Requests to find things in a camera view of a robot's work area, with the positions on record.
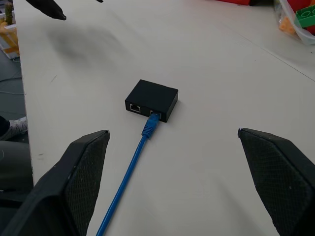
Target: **black box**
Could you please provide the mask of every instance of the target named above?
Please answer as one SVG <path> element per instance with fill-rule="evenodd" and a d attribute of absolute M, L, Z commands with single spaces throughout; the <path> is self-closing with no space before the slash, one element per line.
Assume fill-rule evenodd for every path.
<path fill-rule="evenodd" d="M 140 80 L 125 100 L 126 110 L 149 117 L 159 113 L 167 122 L 178 99 L 178 89 Z"/>

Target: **white table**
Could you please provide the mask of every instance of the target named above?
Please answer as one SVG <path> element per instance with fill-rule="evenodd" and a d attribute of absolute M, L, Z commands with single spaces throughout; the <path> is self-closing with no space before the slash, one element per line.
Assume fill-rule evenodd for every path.
<path fill-rule="evenodd" d="M 145 79 L 179 89 L 179 102 L 147 143 L 107 235 L 278 235 L 237 130 L 285 137 L 315 161 L 315 49 L 280 32 L 268 7 L 58 3 L 65 22 L 14 2 L 34 180 L 72 141 L 109 129 L 94 236 L 141 138 L 146 117 L 124 100 Z"/>

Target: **cable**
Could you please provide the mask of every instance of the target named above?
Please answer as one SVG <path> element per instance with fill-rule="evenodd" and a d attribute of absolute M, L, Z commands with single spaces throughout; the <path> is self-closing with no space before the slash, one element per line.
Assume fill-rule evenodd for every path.
<path fill-rule="evenodd" d="M 22 77 L 8 78 L 8 79 L 0 80 L 0 83 L 1 83 L 1 82 L 4 82 L 4 81 L 8 81 L 8 80 L 21 80 L 21 79 L 22 79 Z"/>
<path fill-rule="evenodd" d="M 0 91 L 0 93 L 11 94 L 11 95 L 24 95 L 24 93 L 13 93 L 13 92 L 6 92 L 6 91 Z"/>
<path fill-rule="evenodd" d="M 16 58 L 13 58 L 13 62 L 21 62 L 21 59 L 20 60 L 15 60 Z"/>
<path fill-rule="evenodd" d="M 104 217 L 104 219 L 103 219 L 103 221 L 102 221 L 102 223 L 101 223 L 101 225 L 97 231 L 96 236 L 103 236 L 104 235 L 104 232 L 106 231 L 106 229 L 109 225 L 109 222 L 115 213 L 115 210 L 119 204 L 119 201 L 122 198 L 124 190 L 125 190 L 128 182 L 129 182 L 129 180 L 130 180 L 132 172 L 133 172 L 133 170 L 137 164 L 141 150 L 142 150 L 144 144 L 146 143 L 146 141 L 151 137 L 151 135 L 155 131 L 159 118 L 160 118 L 160 114 L 151 114 L 149 119 L 147 120 L 147 123 L 144 126 L 143 131 L 141 133 L 142 138 L 138 144 L 136 152 L 133 155 L 133 158 L 132 158 L 132 160 L 129 164 L 129 167 L 126 171 L 125 177 L 124 177 L 122 183 L 120 184 L 119 189 L 117 190 L 117 193 L 116 193 L 109 209 L 107 210 L 107 213 L 106 213 L 106 215 L 105 215 L 105 217 Z"/>

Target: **orange object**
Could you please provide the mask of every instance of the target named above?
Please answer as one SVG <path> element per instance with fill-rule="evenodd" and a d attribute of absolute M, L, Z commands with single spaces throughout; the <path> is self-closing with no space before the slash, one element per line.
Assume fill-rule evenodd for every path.
<path fill-rule="evenodd" d="M 295 29 L 293 28 L 293 25 L 291 24 L 290 19 L 287 16 L 285 16 L 281 21 L 279 29 L 286 33 L 295 34 Z"/>
<path fill-rule="evenodd" d="M 8 25 L 7 22 L 2 22 L 0 24 L 0 37 L 4 42 L 8 45 L 8 48 L 3 48 L 2 50 L 6 54 L 16 53 L 17 56 L 20 55 L 18 39 L 16 35 L 16 28 L 6 29 L 5 27 Z"/>

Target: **ethernet port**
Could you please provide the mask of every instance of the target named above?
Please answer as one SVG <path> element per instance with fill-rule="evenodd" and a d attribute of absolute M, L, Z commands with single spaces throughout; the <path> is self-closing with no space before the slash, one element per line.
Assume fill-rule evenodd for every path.
<path fill-rule="evenodd" d="M 141 112 L 141 109 L 140 109 L 139 106 L 132 105 L 132 104 L 130 104 L 130 110 L 132 110 L 132 111 L 134 111 L 134 112 L 138 112 L 138 113 Z"/>
<path fill-rule="evenodd" d="M 159 119 L 162 119 L 162 114 L 161 113 L 157 113 L 157 114 L 159 114 Z"/>

